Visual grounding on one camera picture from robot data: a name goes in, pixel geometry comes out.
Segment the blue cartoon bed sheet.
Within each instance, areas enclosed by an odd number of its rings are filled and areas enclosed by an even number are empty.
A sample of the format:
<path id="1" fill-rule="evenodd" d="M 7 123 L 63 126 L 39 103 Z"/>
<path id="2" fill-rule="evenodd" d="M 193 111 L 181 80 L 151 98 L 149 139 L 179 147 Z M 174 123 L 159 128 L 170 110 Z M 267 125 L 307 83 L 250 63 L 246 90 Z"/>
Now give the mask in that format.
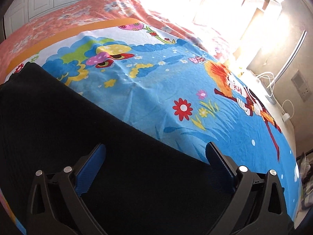
<path id="1" fill-rule="evenodd" d="M 275 170 L 294 220 L 299 171 L 282 130 L 250 87 L 196 45 L 134 19 L 110 20 L 74 27 L 29 47 L 11 60 L 2 84 L 29 64 L 203 163 L 210 165 L 205 149 L 213 142 L 252 172 Z M 59 187 L 49 184 L 48 190 L 56 219 L 80 234 Z M 27 234 L 27 220 L 18 220 L 2 190 L 1 204 L 2 228 L 12 222 Z"/>

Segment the white bedside table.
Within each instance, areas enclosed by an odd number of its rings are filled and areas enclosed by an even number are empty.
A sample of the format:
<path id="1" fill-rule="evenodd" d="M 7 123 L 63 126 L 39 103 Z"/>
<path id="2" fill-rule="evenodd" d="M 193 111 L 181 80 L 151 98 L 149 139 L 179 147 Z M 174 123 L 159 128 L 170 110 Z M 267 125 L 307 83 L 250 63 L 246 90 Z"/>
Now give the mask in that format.
<path id="1" fill-rule="evenodd" d="M 265 72 L 259 75 L 254 74 L 250 70 L 244 70 L 240 74 L 240 80 L 250 87 L 258 98 L 265 105 L 265 108 L 273 116 L 277 124 L 280 126 L 283 135 L 285 136 L 291 151 L 296 157 L 296 138 L 294 133 L 294 126 L 289 120 L 283 122 L 282 116 L 287 113 L 274 96 L 275 82 L 272 83 L 274 74 L 272 72 Z"/>

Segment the white power adapter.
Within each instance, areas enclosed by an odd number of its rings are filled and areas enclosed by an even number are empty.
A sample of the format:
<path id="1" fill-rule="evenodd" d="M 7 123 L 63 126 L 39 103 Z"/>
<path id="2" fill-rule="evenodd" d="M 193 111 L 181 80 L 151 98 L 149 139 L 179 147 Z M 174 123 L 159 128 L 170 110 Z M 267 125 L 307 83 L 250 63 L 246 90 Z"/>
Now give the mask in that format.
<path id="1" fill-rule="evenodd" d="M 283 116 L 282 116 L 282 120 L 284 123 L 286 123 L 287 121 L 289 121 L 291 118 L 291 116 L 289 115 L 289 113 L 285 113 Z"/>

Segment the black pants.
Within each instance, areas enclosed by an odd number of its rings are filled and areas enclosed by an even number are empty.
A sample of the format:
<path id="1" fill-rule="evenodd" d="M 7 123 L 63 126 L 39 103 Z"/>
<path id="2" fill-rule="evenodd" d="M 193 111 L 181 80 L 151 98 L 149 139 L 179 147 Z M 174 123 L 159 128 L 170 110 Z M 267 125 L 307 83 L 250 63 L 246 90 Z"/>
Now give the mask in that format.
<path id="1" fill-rule="evenodd" d="M 35 64 L 1 85 L 1 190 L 26 223 L 36 171 L 106 158 L 82 199 L 107 234 L 206 234 L 233 198 L 202 161 L 132 128 Z"/>

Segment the wall socket panel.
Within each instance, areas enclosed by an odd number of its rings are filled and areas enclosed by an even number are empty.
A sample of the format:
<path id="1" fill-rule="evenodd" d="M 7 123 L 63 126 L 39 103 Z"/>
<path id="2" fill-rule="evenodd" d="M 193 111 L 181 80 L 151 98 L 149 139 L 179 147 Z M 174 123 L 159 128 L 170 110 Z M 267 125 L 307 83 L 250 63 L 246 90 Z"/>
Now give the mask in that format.
<path id="1" fill-rule="evenodd" d="M 311 97 L 312 92 L 302 73 L 299 70 L 297 70 L 297 72 L 292 77 L 291 81 L 296 87 L 297 92 L 300 95 L 303 102 L 306 102 Z"/>

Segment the pink floral bedspread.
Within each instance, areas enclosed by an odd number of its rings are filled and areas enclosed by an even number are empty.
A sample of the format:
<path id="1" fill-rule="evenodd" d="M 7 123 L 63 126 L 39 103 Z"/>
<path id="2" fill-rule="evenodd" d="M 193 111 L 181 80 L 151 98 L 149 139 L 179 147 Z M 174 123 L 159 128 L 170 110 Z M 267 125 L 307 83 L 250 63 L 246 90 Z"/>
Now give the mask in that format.
<path id="1" fill-rule="evenodd" d="M 18 54 L 59 32 L 104 20 L 134 18 L 154 28 L 184 38 L 207 51 L 212 42 L 205 41 L 206 30 L 196 33 L 189 20 L 188 7 L 173 7 L 183 16 L 177 21 L 161 10 L 152 9 L 142 0 L 81 0 L 31 20 L 10 34 L 1 43 L 1 82 L 10 72 L 9 64 Z"/>

